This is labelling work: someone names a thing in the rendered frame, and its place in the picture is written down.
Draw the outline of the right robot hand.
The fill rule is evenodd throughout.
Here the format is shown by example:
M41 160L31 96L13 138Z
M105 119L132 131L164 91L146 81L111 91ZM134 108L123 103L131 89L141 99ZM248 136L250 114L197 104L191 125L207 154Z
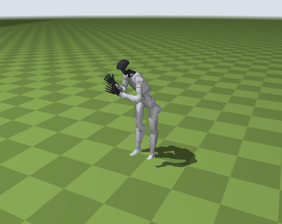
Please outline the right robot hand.
M109 74L108 74L109 75ZM107 76L107 75L106 75ZM108 76L107 76L108 77ZM109 75L109 77L107 78L107 77L105 77L104 78L104 80L105 81L107 81L109 84L112 84L112 83L114 83L114 84L118 84L116 81L115 81L115 79L114 79L114 76L113 76L113 74L112 74L112 77ZM119 85L119 84L118 84ZM114 86L113 84L112 84L112 86Z

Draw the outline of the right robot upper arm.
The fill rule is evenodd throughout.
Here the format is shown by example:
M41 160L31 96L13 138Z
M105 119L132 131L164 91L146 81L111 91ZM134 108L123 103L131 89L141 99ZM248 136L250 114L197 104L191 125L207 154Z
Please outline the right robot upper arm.
M122 87L123 87L123 92L127 92L127 85L128 85L128 82L127 82L127 80L126 80L126 75L125 74L123 74L123 82L122 82Z

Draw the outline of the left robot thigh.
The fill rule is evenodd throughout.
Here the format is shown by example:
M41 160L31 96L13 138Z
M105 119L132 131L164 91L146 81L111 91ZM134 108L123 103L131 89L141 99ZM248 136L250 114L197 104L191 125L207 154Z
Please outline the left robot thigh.
M152 103L150 111L149 111L149 127L150 134L156 134L157 123L158 123L158 113L161 112L161 106L156 103Z

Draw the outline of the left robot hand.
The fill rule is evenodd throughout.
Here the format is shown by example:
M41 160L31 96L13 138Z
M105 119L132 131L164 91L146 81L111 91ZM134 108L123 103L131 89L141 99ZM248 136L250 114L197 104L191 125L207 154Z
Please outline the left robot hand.
M112 83L113 85L114 85L114 87L112 86L112 85L110 85L110 84L108 84L109 86L111 86L111 87L109 87L109 86L106 86L106 87L108 87L108 88L110 88L110 89L108 89L108 88L106 88L107 90L109 90L109 91L107 91L107 90L105 90L106 92L109 92L109 93L112 93L112 94L116 94L116 95L118 95L119 96L119 94L120 94L120 92L122 92L121 90L118 90L118 88L116 87L116 85L114 84L114 83ZM111 91L111 92L110 92Z

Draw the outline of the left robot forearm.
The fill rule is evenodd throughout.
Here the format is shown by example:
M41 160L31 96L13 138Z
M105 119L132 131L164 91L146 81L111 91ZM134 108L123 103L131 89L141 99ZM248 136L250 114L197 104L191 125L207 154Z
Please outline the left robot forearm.
M139 96L127 94L125 92L120 92L119 96L121 96L122 98L126 98L127 100L130 100L130 101L133 101L133 102L138 102L140 100Z

